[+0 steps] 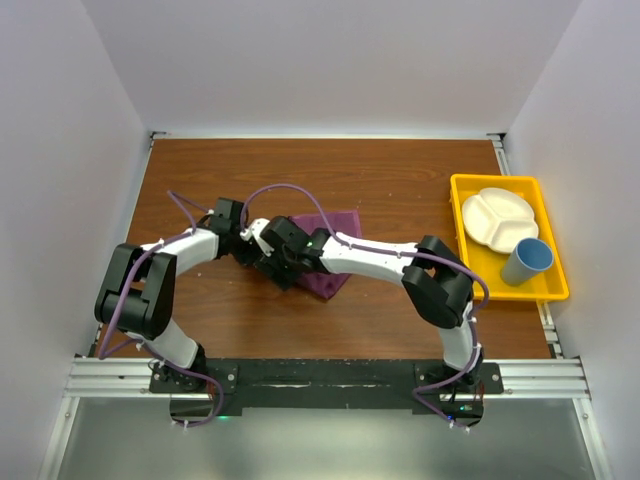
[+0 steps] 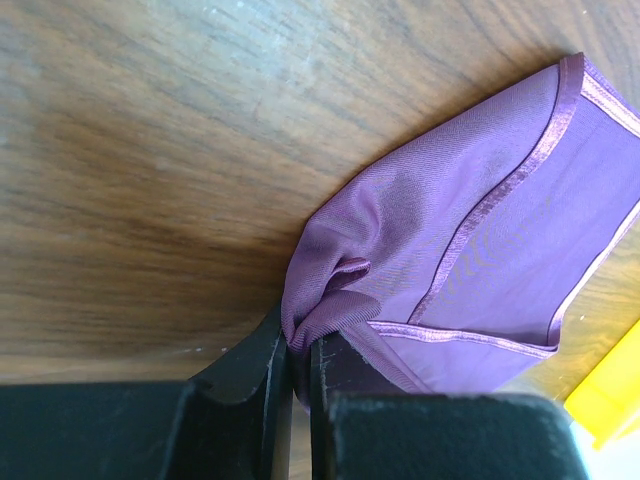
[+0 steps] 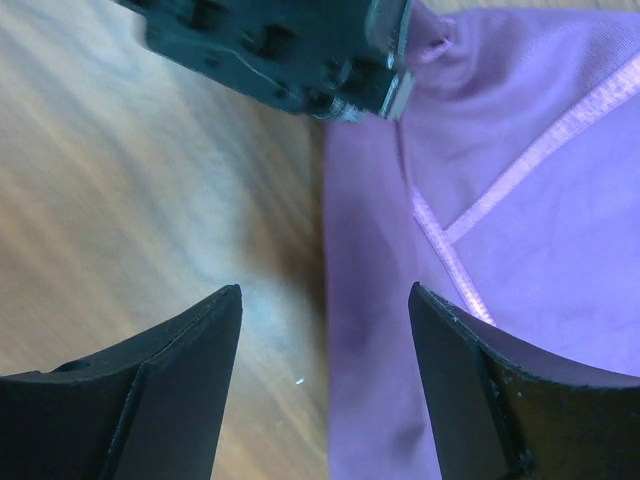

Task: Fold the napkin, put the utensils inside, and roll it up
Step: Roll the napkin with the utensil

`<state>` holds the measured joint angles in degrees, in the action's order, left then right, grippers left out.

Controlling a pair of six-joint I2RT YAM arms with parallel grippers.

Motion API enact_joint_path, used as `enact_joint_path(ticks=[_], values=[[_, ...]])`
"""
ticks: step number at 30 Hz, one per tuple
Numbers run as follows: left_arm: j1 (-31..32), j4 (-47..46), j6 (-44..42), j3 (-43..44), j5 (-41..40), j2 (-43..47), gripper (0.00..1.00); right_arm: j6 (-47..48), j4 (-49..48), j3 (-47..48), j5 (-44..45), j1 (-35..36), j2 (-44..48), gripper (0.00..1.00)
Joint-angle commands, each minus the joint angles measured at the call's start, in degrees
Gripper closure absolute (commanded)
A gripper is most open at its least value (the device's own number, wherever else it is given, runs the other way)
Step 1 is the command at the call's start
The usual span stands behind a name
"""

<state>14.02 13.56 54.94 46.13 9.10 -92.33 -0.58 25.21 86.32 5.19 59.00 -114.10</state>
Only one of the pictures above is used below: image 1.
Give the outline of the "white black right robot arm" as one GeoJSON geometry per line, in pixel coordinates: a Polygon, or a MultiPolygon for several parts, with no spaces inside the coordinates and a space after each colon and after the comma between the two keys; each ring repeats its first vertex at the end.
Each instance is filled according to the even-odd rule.
{"type": "Polygon", "coordinates": [[[480,279],[438,238],[391,244],[329,227],[308,234],[284,216],[254,220],[241,238],[259,251],[255,267],[282,289],[304,274],[358,275],[402,287],[419,317],[438,330],[445,378],[435,386],[466,393],[480,382],[483,352],[473,306],[480,279]]]}

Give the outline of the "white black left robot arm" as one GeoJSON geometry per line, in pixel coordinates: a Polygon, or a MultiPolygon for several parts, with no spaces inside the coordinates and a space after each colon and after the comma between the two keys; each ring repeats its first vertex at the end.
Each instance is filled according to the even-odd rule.
{"type": "Polygon", "coordinates": [[[104,325],[99,359],[117,351],[110,343],[119,331],[130,343],[157,356],[163,364],[161,373],[181,390],[196,392],[210,388],[206,355],[173,319],[176,278],[227,255],[247,265],[255,259],[255,251],[241,238],[247,220],[243,202],[220,198],[200,220],[188,219],[184,232],[166,240],[123,243],[114,249],[94,316],[104,325]]]}

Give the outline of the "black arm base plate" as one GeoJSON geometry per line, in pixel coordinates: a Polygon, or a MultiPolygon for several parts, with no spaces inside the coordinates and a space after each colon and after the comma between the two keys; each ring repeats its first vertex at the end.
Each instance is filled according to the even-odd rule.
{"type": "Polygon", "coordinates": [[[149,389],[168,394],[176,420],[199,421],[210,414],[240,416],[251,409],[409,410],[425,415],[441,411],[465,426],[479,423],[484,397],[504,393],[498,364],[484,363],[473,385],[445,378],[439,360],[210,359],[209,389],[186,392],[151,363],[149,389]]]}

